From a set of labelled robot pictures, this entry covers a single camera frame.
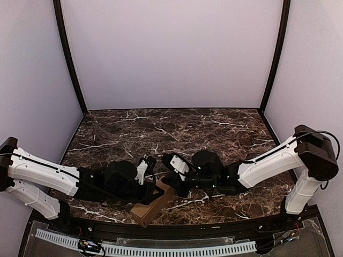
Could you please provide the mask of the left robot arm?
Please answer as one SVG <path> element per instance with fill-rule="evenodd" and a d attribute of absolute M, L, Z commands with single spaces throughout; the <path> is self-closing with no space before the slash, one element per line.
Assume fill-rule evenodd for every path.
<path fill-rule="evenodd" d="M 1 144 L 1 191 L 14 195 L 48 220 L 70 216 L 69 205 L 48 196 L 39 185 L 76 199 L 103 202 L 107 199 L 148 205 L 164 195 L 156 184 L 155 158 L 138 165 L 114 161 L 99 169 L 59 165 L 36 157 L 17 145 L 14 137 Z"/>

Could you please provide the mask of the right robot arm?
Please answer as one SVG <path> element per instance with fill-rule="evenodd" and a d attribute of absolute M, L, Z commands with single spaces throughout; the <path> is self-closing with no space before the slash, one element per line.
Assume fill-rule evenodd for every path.
<path fill-rule="evenodd" d="M 284 214 L 295 216 L 303 211 L 322 183 L 338 174 L 341 148 L 333 149 L 334 138 L 330 132 L 299 125 L 291 137 L 275 148 L 230 165 L 224 165 L 218 154 L 208 150 L 196 152 L 190 162 L 177 153 L 164 154 L 161 161 L 170 173 L 162 181 L 184 198 L 191 189 L 236 196 L 278 174 L 301 168 L 302 174 L 282 207 Z"/>

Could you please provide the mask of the brown cardboard box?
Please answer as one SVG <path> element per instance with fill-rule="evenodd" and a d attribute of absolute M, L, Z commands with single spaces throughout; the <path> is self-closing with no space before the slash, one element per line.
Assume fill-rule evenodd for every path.
<path fill-rule="evenodd" d="M 163 183 L 162 179 L 159 179 L 156 185 L 164 190 L 164 194 L 149 205 L 137 203 L 130 211 L 133 220 L 143 228 L 147 228 L 151 224 L 175 194 L 175 190 Z"/>

